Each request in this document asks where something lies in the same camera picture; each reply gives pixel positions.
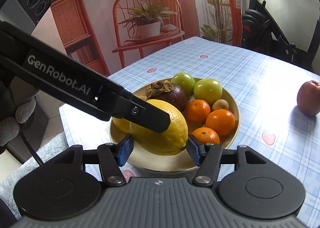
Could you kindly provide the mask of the gray gloved hand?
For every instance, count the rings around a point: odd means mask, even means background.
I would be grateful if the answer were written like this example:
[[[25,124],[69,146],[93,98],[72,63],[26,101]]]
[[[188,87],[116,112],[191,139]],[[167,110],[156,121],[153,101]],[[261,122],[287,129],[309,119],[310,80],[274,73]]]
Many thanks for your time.
[[[7,143],[18,136],[21,126],[31,117],[35,106],[36,99],[33,97],[20,105],[13,116],[1,120],[1,147],[6,146]]]

